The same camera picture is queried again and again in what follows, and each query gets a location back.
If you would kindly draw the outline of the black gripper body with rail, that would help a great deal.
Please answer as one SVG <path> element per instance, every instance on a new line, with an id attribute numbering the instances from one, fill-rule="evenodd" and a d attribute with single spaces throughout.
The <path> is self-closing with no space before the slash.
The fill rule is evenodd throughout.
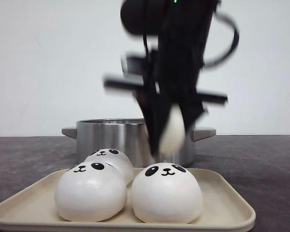
<path id="1" fill-rule="evenodd" d="M 160 33 L 157 35 L 157 54 L 149 73 L 140 75 L 142 84 L 123 81 L 107 76 L 104 79 L 105 87 L 122 90 L 138 91 L 149 90 L 150 85 L 159 85 L 160 93 L 166 93 L 175 101 L 184 98 L 200 97 L 203 102 L 224 104 L 226 95 L 217 95 L 208 92 L 197 92 L 196 84 L 201 69 L 212 68 L 222 63 L 228 52 L 214 60 L 204 61 L 203 55 L 206 47 L 207 34 L 185 35 Z M 125 77 L 137 75 L 124 74 Z"/>

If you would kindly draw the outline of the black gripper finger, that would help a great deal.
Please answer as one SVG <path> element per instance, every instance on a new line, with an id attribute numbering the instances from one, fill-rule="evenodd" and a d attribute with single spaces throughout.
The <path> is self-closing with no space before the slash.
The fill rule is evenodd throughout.
<path id="1" fill-rule="evenodd" d="M 159 155 L 159 143 L 173 105 L 166 93 L 145 89 L 136 91 L 135 97 L 144 116 L 150 153 Z"/>
<path id="2" fill-rule="evenodd" d="M 192 97 L 179 101 L 185 131 L 188 131 L 195 121 L 204 113 L 203 102 L 200 97 Z"/>

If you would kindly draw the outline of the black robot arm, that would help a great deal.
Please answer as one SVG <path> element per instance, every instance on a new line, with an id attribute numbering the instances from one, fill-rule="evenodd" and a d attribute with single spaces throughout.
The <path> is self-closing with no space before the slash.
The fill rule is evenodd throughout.
<path id="1" fill-rule="evenodd" d="M 106 76 L 104 86 L 133 92 L 144 116 L 150 153 L 177 151 L 205 102 L 224 104 L 227 96 L 198 92 L 200 70 L 221 63 L 229 52 L 211 62 L 203 59 L 212 17 L 231 24 L 216 12 L 217 0 L 126 0 L 121 22 L 130 34 L 157 36 L 158 47 L 145 56 L 128 56 L 123 73 L 139 75 L 136 84 Z"/>

